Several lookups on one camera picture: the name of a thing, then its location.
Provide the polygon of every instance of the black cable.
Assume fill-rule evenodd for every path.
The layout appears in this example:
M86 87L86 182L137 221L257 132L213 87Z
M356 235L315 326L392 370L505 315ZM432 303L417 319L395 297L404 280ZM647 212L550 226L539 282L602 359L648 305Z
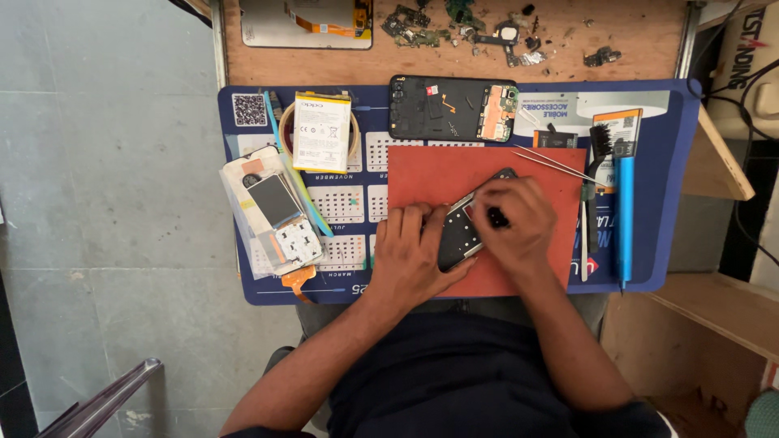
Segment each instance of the black cable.
M690 70L693 70L698 65L698 62L703 57L703 53L709 48L709 46L711 46L711 44L714 42L714 39L717 38L717 36L720 34L720 32L722 32L722 30L725 28L725 26L728 25L728 22L730 21L730 19L733 17L733 15L736 13L736 11L738 11L738 8L741 6L742 1L743 0L739 0L739 2L736 3L736 6L725 17L725 20L722 22L722 24L719 25L717 30L714 32L714 35L712 35L712 37L705 43L705 45L703 46L703 49L699 52L698 56L695 58L695 61L690 65ZM752 115L749 113L749 110L746 108L746 105L745 105L747 93L749 92L749 90L752 89L752 86L761 77L766 75L771 70L776 69L777 67L779 67L779 59L769 63L768 65L764 66L762 69L757 70L756 72L754 72L753 74L751 74L751 75L749 75L749 76L747 76L745 78L739 78L739 80L737 82L735 82L735 83L729 83L727 86L721 87L721 88L717 88L716 90L712 90L708 94L708 97L710 99L718 99L720 101L726 101L726 102L730 102L731 104L736 105L736 107L738 107L738 114L741 116L741 120L743 120L743 122L749 128L749 135L747 136L747 140L746 140L746 154L745 154L745 158L744 158L744 163L741 166L742 171L744 171L746 169L746 165L747 165L747 163L750 160L749 153L752 150L752 141L753 141L754 134L758 134L758 135L764 137L765 139L767 139L769 141L773 141L773 142L779 141L779 140L777 140L777 139L775 139L775 138L773 138L771 136L768 136L766 133L764 133L763 131L759 130L757 127L755 127L755 125L753 123L753 120L752 120ZM731 99L730 97L712 96L712 94L719 93L721 91L730 89L734 85L739 85L741 83L747 83L747 84L744 87L744 91L742 92L740 101L737 101L736 99ZM689 76L687 76L687 90L693 96L698 97L699 99L703 99L705 96L703 94L698 94L695 90L693 90L691 84L692 84L691 78ZM737 200L737 201L734 202L734 205L733 205L733 219L734 219L734 222L736 224L736 227L738 227L739 231L741 231L741 233L744 235L744 237L747 238L747 240L749 240L757 249L762 251L763 254L765 254L769 259L771 259L771 261L773 261L779 267L779 260L774 256L774 254L771 254L767 249L763 248L763 246L760 245L760 242L758 242L757 239L752 237L747 232L746 228L744 228L744 225L741 223L741 218L740 218L740 216L738 214L739 207L741 206L741 202L742 201Z
M741 4L743 2L744 2L744 0L738 0L738 3L735 4L735 7L733 8L733 10L730 11L730 13L726 15L725 20L719 26L717 26L717 30L714 32L714 35L712 35L711 38L709 38L709 41L706 41L706 43L703 45L703 48L700 50L700 52L698 52L698 56L695 57L695 61L693 61L693 63L690 64L688 71L693 70L696 67L696 65L698 65L698 62L700 62L700 59L703 57L703 54L706 53L706 49L708 49L709 46L711 46L711 44L714 43L714 40L716 40L717 36L722 32L722 30L725 29L725 27L728 25L728 21L730 21L730 18L732 18L733 15L735 15L735 13L738 11L738 8L741 7ZM695 96L695 97L699 98L700 100L702 100L703 99L703 95L699 94L698 92L693 90L692 83L693 82L692 82L692 80L691 80L691 78L689 77L689 74L688 74L687 75L687 90L693 96Z

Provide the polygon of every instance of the blue repair mat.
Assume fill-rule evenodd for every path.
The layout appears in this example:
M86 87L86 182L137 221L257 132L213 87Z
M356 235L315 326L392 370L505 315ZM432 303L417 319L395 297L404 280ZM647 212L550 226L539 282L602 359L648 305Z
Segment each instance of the blue repair mat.
M577 147L589 148L587 129L593 113L644 108L637 155L633 281L627 291L654 291L665 281L671 251L682 177L695 134L700 102L687 90L683 79L621 82L520 83L522 105L546 126L552 122L561 132L578 132ZM219 113L228 161L268 143L275 143L262 96L257 87L225 87L219 93ZM387 133L389 87L362 85L339 87L267 87L282 105L294 102L295 91L340 94L352 97L352 109L361 131L361 149L349 162L346 175L302 171L315 204L322 208L335 238L323 238L330 261L319 266L303 292L314 302L353 302L371 279L376 225L386 214L386 146L416 144L460 147L531 147L532 129L520 115L507 143L452 143L392 140ZM523 96L532 97L523 100ZM618 291L615 276L615 195L598 196L599 250L587 261L591 274L580 278L579 233L571 258L568 293ZM254 280L241 239L238 262L246 301L256 306L299 303L290 288L276 276Z

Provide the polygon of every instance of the man's left hand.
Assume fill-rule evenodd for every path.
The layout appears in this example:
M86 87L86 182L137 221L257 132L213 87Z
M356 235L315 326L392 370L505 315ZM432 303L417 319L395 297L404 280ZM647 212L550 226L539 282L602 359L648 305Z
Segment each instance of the man's left hand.
M365 298L405 316L414 307L465 278L476 262L466 260L447 273L438 268L441 233L449 206L427 203L393 208L376 229L374 267Z

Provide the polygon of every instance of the qr code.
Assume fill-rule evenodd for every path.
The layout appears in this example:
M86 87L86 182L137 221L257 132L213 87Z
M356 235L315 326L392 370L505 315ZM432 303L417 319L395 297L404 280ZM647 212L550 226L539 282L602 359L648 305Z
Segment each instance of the qr code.
M259 94L233 94L236 126L268 126L265 100Z

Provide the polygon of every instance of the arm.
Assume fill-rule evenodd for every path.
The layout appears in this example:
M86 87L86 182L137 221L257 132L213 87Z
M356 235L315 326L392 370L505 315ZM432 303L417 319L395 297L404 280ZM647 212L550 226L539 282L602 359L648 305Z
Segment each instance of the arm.
M438 250L448 207L395 208L376 230L375 266L363 295L263 376L220 436L254 426L300 430L347 370L415 306L465 278L473 262L442 274ZM428 225L420 235L423 221Z
M499 179L476 194L474 225L511 277L538 332L549 375L575 409L600 411L633 392L590 333L552 272L547 250L557 217L532 178ZM487 209L498 207L509 227L494 229Z

